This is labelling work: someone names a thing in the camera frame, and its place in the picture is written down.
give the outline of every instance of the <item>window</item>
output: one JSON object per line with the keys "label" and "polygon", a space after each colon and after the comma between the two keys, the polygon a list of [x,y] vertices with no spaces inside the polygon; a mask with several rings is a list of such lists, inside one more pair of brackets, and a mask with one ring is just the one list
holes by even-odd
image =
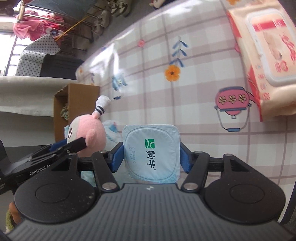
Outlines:
{"label": "window", "polygon": [[[19,4],[14,8],[15,11],[19,10],[20,3],[21,2],[19,2]],[[26,10],[33,10],[35,12],[38,12],[39,15],[47,14],[46,11],[33,9],[30,7],[26,7]],[[4,50],[6,56],[9,56],[9,57],[0,59],[0,66],[6,66],[5,70],[4,69],[2,70],[3,74],[1,73],[0,75],[14,76],[17,69],[17,64],[20,60],[20,54],[22,53],[24,48],[26,48],[30,43],[32,43],[32,41],[29,38],[20,39],[20,38],[17,38],[16,36],[12,37],[11,34],[7,36],[9,36],[9,38],[4,36],[4,34],[2,35],[0,33],[1,46],[9,46],[9,48],[5,48]]]}
{"label": "window", "polygon": [[14,76],[15,72],[17,70],[17,64],[20,60],[20,54],[26,48],[32,41],[29,38],[26,39],[20,39],[15,37],[10,57],[8,60],[8,65],[6,67],[4,75],[7,76]]}

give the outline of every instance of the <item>cardboard box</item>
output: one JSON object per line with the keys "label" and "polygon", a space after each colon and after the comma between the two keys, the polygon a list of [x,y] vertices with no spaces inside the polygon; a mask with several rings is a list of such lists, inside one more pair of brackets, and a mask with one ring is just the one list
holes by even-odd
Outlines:
{"label": "cardboard box", "polygon": [[[54,136],[56,141],[64,139],[64,127],[80,115],[92,114],[99,97],[99,86],[68,84],[54,95]],[[60,116],[68,104],[69,118]]]}

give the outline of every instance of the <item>silver screw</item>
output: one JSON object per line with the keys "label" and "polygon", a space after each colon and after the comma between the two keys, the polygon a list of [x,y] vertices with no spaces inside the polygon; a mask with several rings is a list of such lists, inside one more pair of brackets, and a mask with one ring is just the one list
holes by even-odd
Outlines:
{"label": "silver screw", "polygon": [[196,183],[185,183],[184,188],[188,191],[192,191],[198,188],[198,185]]}
{"label": "silver screw", "polygon": [[102,185],[102,188],[105,190],[113,190],[117,187],[117,185],[115,183],[104,183]]}

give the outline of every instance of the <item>wet wipes lid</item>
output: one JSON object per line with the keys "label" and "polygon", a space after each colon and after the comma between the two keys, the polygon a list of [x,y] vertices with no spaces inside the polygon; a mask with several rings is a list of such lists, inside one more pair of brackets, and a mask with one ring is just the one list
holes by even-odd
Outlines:
{"label": "wet wipes lid", "polygon": [[270,8],[248,14],[246,25],[267,81],[276,87],[296,83],[296,33],[289,21],[280,11]]}
{"label": "wet wipes lid", "polygon": [[123,145],[129,175],[159,183],[175,183],[180,176],[180,134],[173,125],[127,125]]}

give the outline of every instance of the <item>pink flower print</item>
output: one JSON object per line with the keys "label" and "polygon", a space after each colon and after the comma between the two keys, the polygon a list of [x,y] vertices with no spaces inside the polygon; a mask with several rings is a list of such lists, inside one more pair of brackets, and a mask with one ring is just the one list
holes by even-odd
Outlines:
{"label": "pink flower print", "polygon": [[138,42],[138,47],[143,48],[144,45],[145,45],[145,41],[140,39],[139,42]]}

